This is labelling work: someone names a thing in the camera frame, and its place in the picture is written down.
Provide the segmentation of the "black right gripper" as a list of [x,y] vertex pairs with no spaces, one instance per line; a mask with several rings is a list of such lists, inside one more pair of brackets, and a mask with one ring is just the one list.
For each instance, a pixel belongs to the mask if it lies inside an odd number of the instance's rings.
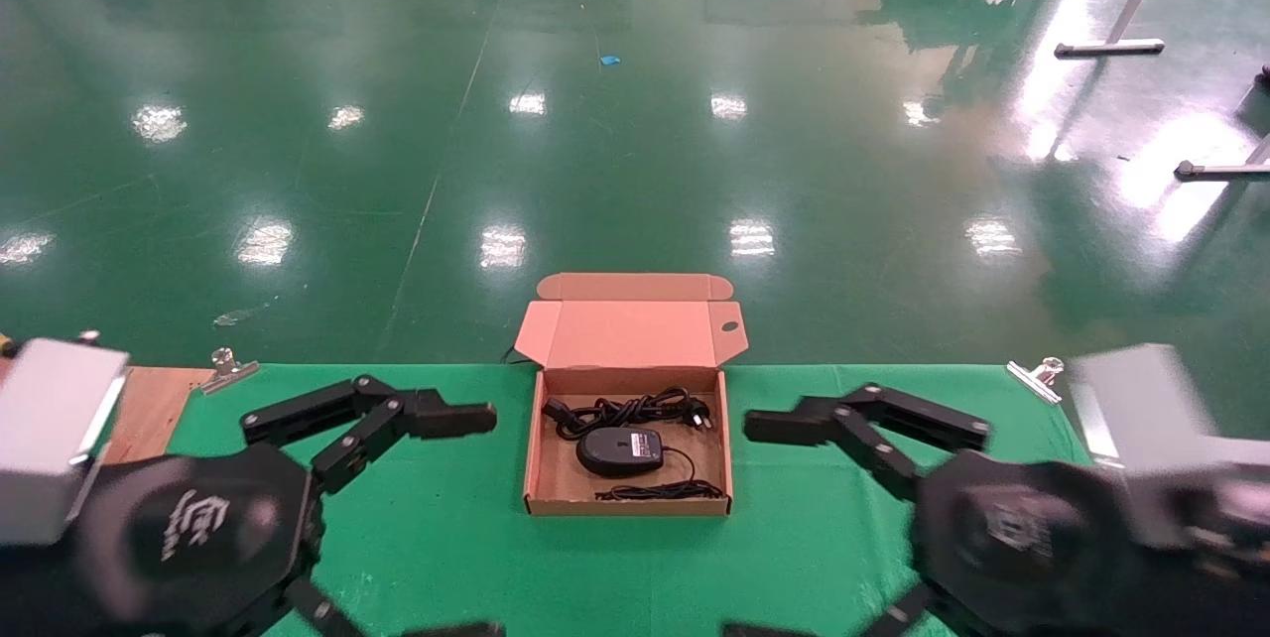
[[[880,429],[952,457],[919,478]],[[1113,483],[1096,471],[994,459],[979,452],[991,437],[986,420],[875,383],[837,398],[803,396],[789,411],[751,410],[744,435],[834,444],[897,500],[916,497],[911,539],[923,582],[853,636],[904,636],[940,608],[979,634],[1110,631],[1114,582],[1132,570],[1132,532]],[[818,636],[743,622],[725,622],[724,634]]]

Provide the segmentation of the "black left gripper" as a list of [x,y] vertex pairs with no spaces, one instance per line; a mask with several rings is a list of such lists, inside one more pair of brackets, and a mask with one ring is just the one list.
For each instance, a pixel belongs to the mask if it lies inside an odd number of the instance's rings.
[[[306,546],[318,511],[314,481],[335,495],[399,439],[495,426],[491,405],[450,405],[439,390],[354,376],[243,415],[250,447],[235,454],[105,466],[75,523],[75,577],[91,609],[90,634],[260,636],[291,605],[318,634],[368,636],[331,596],[298,579],[315,560]],[[345,431],[312,456],[312,475],[276,448],[337,428]],[[400,636],[505,636],[505,628],[471,622]]]

